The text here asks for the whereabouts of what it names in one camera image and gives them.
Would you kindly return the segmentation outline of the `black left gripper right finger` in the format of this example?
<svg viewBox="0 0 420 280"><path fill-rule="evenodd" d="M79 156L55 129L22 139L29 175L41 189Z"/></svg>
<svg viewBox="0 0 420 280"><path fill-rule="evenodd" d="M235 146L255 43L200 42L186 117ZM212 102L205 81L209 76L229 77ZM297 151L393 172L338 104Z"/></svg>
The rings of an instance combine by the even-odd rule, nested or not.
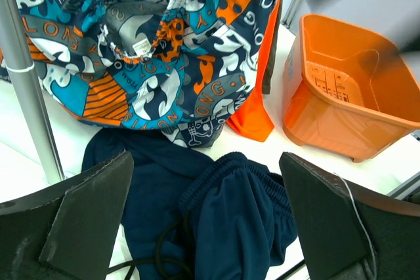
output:
<svg viewBox="0 0 420 280"><path fill-rule="evenodd" d="M280 170L311 279L418 279L419 204L331 174L294 153Z"/></svg>

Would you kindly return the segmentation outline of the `navy blue shorts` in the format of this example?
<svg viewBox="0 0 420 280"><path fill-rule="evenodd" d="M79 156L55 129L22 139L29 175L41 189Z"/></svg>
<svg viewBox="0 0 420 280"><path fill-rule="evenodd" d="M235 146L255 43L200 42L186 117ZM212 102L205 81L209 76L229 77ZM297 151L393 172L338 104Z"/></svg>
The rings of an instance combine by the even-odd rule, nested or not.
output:
<svg viewBox="0 0 420 280"><path fill-rule="evenodd" d="M279 174L239 152L217 160L159 132L102 129L88 170L123 152L134 171L121 218L131 259L110 268L130 279L264 279L297 230Z"/></svg>

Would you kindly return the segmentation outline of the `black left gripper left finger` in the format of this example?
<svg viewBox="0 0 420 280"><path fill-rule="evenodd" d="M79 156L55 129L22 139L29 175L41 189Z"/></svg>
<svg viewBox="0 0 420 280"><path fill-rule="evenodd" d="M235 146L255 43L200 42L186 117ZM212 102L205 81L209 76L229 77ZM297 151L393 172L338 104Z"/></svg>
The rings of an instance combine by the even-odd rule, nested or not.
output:
<svg viewBox="0 0 420 280"><path fill-rule="evenodd" d="M1 278L105 279L133 169L124 151L1 203Z"/></svg>

